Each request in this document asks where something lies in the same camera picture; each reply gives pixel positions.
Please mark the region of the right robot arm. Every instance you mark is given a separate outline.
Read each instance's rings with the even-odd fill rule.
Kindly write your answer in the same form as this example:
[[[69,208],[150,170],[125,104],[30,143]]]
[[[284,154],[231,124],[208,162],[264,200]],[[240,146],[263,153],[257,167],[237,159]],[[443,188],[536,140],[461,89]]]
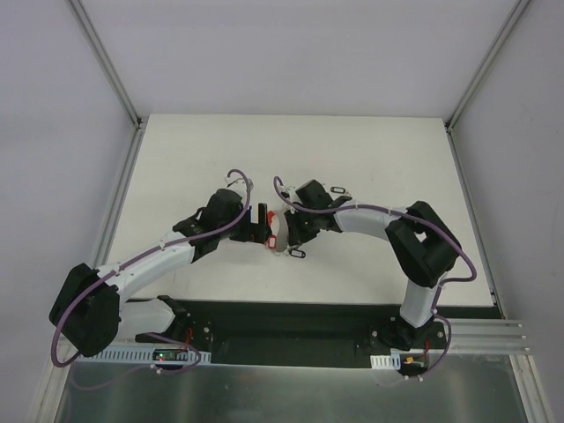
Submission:
[[[408,351],[427,339],[434,321],[439,282],[459,257],[459,241],[426,202],[394,211],[362,206],[350,196],[332,197],[317,180],[299,187],[284,212],[290,249],[312,241],[320,232],[363,234],[390,244],[407,277],[404,301],[395,320],[378,330],[388,347]]]

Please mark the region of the left aluminium rail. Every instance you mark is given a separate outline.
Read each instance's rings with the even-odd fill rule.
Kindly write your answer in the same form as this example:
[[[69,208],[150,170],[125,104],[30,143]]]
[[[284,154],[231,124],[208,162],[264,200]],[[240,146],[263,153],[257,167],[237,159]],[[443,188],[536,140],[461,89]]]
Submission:
[[[133,126],[132,136],[127,144],[125,153],[117,161],[114,185],[104,209],[105,215],[94,244],[93,254],[89,259],[89,263],[94,266],[103,264],[108,259],[148,121],[148,116],[141,117],[139,122]],[[56,421],[70,371],[71,367],[55,367],[51,359],[48,359],[40,387],[26,422]]]

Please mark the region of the left aluminium frame post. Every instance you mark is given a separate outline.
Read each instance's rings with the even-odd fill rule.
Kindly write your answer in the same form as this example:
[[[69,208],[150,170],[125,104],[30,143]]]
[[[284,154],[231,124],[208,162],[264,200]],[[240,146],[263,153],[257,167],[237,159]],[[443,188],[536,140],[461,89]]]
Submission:
[[[141,128],[144,123],[143,117],[134,106],[84,3],[79,0],[69,0],[66,1],[66,3],[74,19],[77,21],[78,27],[85,36],[102,73],[106,77],[124,113],[127,115],[134,128]]]

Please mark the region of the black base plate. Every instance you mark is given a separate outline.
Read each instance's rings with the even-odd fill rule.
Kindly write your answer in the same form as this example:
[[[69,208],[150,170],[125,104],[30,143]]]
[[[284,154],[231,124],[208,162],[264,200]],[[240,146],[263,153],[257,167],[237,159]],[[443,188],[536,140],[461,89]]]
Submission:
[[[397,305],[159,299],[184,314],[161,335],[189,340],[215,365],[368,368],[390,353],[382,340],[399,316]]]

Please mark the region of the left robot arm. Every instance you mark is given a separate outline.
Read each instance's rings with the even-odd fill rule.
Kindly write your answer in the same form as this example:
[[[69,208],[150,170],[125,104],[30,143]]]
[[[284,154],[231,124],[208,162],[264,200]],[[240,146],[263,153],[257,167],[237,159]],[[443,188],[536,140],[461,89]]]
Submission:
[[[176,223],[155,246],[125,262],[93,269],[73,267],[48,315],[84,357],[100,353],[116,339],[168,343],[184,341],[188,313],[178,301],[160,295],[132,297],[153,282],[215,251],[223,240],[265,244],[271,236],[268,208],[252,207],[231,189],[218,189],[206,206]]]

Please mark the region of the red handled key organizer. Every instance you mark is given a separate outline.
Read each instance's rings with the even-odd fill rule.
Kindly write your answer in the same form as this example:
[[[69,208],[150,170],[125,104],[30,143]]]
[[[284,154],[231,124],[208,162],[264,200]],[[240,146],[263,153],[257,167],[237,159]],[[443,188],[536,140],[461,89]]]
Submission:
[[[285,211],[269,211],[268,217],[271,226],[271,235],[274,234],[278,237],[277,247],[275,249],[269,249],[269,251],[275,256],[281,256],[288,247],[288,225],[286,223]]]

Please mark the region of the right aluminium frame post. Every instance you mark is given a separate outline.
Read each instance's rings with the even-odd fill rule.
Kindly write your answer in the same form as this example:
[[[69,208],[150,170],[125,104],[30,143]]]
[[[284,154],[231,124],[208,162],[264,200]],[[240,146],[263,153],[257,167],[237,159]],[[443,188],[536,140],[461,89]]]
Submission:
[[[479,88],[485,82],[488,72],[493,68],[495,61],[532,4],[533,1],[531,0],[518,0],[512,5],[508,16],[504,19],[501,28],[494,36],[477,69],[473,72],[468,85],[464,88],[463,94],[456,103],[454,110],[445,121],[445,130],[448,134],[456,127],[465,110],[469,107]]]

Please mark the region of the aluminium frame post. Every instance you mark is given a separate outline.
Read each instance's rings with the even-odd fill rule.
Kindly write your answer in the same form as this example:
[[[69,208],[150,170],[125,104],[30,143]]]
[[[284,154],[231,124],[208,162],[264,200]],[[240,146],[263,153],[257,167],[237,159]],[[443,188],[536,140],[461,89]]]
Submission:
[[[74,19],[77,21],[78,27],[85,36],[102,73],[106,77],[124,113],[127,115],[134,128],[141,128],[144,123],[143,117],[134,106],[84,3],[79,0],[69,0],[66,1],[66,3]]]
[[[485,82],[488,72],[493,68],[495,61],[532,4],[533,1],[531,0],[518,0],[512,5],[508,16],[504,19],[501,28],[494,36],[477,69],[473,72],[468,85],[464,88],[463,94],[456,103],[454,110],[445,121],[445,130],[448,134],[456,127],[465,110],[469,107],[479,88]]]

